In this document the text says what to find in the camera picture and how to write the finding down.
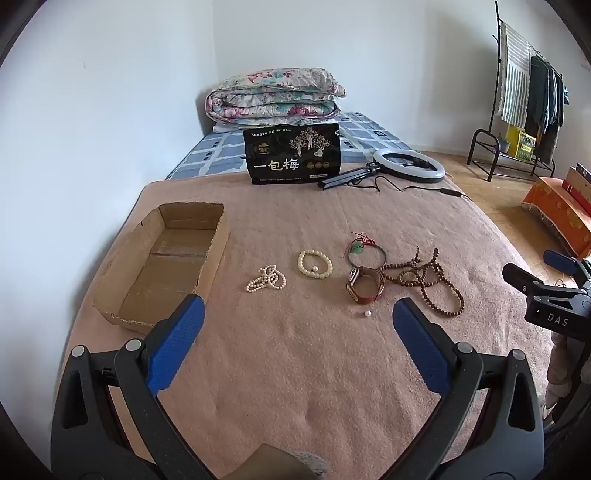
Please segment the right hand in glove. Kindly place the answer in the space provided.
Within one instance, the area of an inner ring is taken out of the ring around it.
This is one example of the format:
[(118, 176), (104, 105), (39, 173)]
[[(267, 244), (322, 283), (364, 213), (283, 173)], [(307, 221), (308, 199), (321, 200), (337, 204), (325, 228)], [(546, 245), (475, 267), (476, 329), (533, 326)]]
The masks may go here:
[(551, 339), (553, 347), (547, 371), (547, 396), (556, 399), (565, 398), (572, 388), (571, 375), (573, 371), (567, 348), (567, 338), (553, 332)]

